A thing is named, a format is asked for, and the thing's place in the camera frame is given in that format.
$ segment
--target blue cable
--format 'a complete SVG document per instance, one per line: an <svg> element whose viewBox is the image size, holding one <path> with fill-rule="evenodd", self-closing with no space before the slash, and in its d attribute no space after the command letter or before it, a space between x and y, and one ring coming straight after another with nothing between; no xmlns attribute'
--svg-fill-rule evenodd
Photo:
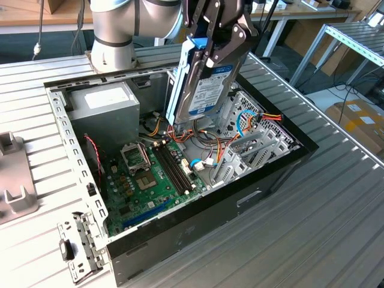
<svg viewBox="0 0 384 288"><path fill-rule="evenodd" d="M201 161L201 159L194 159L191 161L190 166L193 167L197 162L200 162L200 161Z"/></svg>
<svg viewBox="0 0 384 288"><path fill-rule="evenodd" d="M244 137L244 133L242 132L241 127L240 127L240 119L241 119L241 115L242 115L243 113L249 113L249 114L251 114L251 115L254 116L254 117L257 116L256 113L254 113L252 110L243 110L243 111L241 111L241 112L239 113L238 118L237 118L237 120L236 120L236 128L237 128L237 130L239 131L239 134L240 134L241 137Z"/></svg>

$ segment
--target aluminum table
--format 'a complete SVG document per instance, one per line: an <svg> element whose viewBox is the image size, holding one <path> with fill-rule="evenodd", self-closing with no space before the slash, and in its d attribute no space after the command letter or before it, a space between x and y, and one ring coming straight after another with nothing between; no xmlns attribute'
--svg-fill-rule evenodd
<svg viewBox="0 0 384 288"><path fill-rule="evenodd" d="M325 34L332 36L334 40L327 48L316 67L321 67L324 61L328 59L335 49L338 42L345 44L365 58L363 63L347 81L347 84L350 84L356 78L369 61L372 61L378 66L384 65L384 31L382 31L382 29L372 28L365 22L338 23L331 25L324 24L292 76L289 82L292 86L296 85Z"/></svg>
<svg viewBox="0 0 384 288"><path fill-rule="evenodd" d="M161 63L179 51L137 54ZM73 287L56 224L84 203L43 82L92 73L85 56L0 66L0 131L24 138L40 204L0 226L0 287ZM123 287L376 287L384 275L383 163L252 55L241 73L320 148L271 197ZM114 285L105 269L80 287Z"/></svg>

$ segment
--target chip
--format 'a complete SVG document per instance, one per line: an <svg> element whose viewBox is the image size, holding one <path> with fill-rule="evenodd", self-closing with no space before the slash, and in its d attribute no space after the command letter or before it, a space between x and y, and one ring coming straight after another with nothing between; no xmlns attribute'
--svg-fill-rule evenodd
<svg viewBox="0 0 384 288"><path fill-rule="evenodd" d="M152 174L151 171L145 171L138 174L135 177L135 180L141 190L146 190L157 185L155 176Z"/></svg>
<svg viewBox="0 0 384 288"><path fill-rule="evenodd" d="M120 208L119 209L119 212L120 212L120 215L125 215L126 213L129 213L131 212L131 209L129 208L129 206L125 206L123 208Z"/></svg>

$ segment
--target motherboard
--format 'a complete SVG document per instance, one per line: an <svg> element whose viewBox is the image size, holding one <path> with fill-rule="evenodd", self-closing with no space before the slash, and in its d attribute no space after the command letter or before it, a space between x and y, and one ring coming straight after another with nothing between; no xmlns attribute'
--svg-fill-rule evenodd
<svg viewBox="0 0 384 288"><path fill-rule="evenodd" d="M120 154L105 158L101 194L114 236L158 213L202 193L206 187L192 171L185 171L182 152L170 141L159 147L125 145Z"/></svg>

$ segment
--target gray plastic holder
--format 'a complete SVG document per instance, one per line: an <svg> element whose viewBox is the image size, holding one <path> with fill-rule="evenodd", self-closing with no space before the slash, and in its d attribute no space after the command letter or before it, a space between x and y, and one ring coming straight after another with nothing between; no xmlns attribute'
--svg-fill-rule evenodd
<svg viewBox="0 0 384 288"><path fill-rule="evenodd" d="M36 211L33 185L23 139L0 133L0 224Z"/></svg>

